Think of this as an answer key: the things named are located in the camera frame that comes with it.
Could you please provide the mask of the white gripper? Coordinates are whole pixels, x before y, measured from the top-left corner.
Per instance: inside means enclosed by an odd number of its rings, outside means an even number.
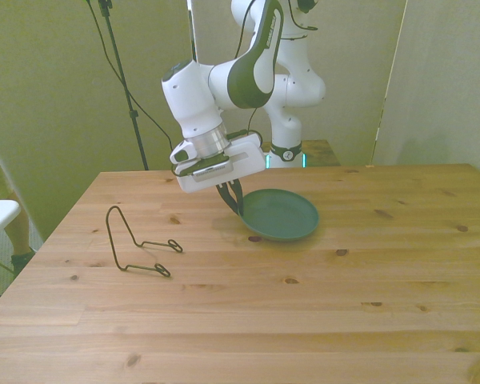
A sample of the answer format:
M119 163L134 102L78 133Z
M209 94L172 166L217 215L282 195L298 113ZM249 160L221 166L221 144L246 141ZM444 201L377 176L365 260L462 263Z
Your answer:
M242 185L238 178L254 174L265 169L265 155L261 149L257 134L249 134L231 141L223 154L227 160L208 166L200 166L188 175L183 175L185 168L196 164L191 161L176 167L178 183L183 191L192 193L216 186L222 200L239 216L244 214Z

